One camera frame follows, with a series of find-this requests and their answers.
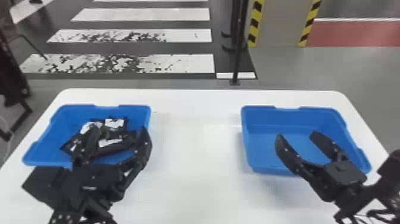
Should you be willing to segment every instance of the gray wall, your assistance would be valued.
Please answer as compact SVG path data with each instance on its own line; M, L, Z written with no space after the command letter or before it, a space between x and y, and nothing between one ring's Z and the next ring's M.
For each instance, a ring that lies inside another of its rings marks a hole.
M296 46L312 1L265 0L257 47ZM253 1L249 5L250 12L252 6Z

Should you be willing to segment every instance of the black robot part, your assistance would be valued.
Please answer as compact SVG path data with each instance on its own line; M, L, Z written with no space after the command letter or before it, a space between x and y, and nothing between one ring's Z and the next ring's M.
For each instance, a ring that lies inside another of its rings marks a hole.
M23 184L35 199L54 210L51 224L115 224L109 209L120 201L129 185L146 166L152 142L141 129L134 156L116 165L83 164L72 170L36 167Z
M346 153L327 136L314 131L310 140L331 159L325 165L310 163L290 146L283 135L278 135L275 141L276 154L287 168L294 174L304 178L326 202L334 202L339 211L334 215L337 223L344 224L348 218L353 224L358 223L357 213L372 200L379 200L386 209L370 210L366 216L385 223L400 223L400 150L394 151L377 171L381 178L377 183L365 186L367 180ZM393 219L383 217L393 214Z

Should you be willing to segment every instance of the black metal pole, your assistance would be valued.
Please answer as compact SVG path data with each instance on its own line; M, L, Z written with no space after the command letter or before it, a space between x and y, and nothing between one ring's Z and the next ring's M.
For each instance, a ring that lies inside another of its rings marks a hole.
M223 38L235 38L236 41L236 34L238 32L238 18L239 18L239 10L240 10L240 0L231 0L232 1L232 9L230 11L230 21L228 29L222 27L222 37Z
M237 42L236 42L236 55L235 55L235 69L233 70L233 78L230 82L231 85L239 85L238 74L240 67L240 56L243 45L243 38L246 26L247 9L249 5L249 0L242 0L242 6L240 11L239 19L237 20Z
M236 34L238 33L238 19L240 17L240 0L233 0L232 2L232 17L230 19L230 34L232 43L236 44L238 37Z

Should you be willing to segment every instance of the black plastic piece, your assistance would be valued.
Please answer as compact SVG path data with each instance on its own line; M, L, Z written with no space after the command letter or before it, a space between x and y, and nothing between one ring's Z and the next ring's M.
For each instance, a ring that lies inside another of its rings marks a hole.
M115 224L109 210L124 197L147 165L152 143L146 128L138 132L134 156L116 165L81 164L72 170L36 167L23 184L35 199L54 209L50 224Z

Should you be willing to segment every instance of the cable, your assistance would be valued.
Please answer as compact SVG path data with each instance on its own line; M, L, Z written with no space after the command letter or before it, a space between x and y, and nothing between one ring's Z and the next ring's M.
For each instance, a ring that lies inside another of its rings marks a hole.
M8 140L8 143L7 143L7 150L6 150L5 155L4 155L4 157L3 157L3 161L2 161L2 164L3 164L3 163L5 163L5 161L8 159L8 156L10 156L10 153L11 153L11 143L12 143L12 141L13 141L13 139L14 139L14 133L10 130L10 126L8 125L8 123L7 123L7 121L4 119L4 117L0 116L0 120L3 121L6 130L8 130L9 133L11 134L10 139Z

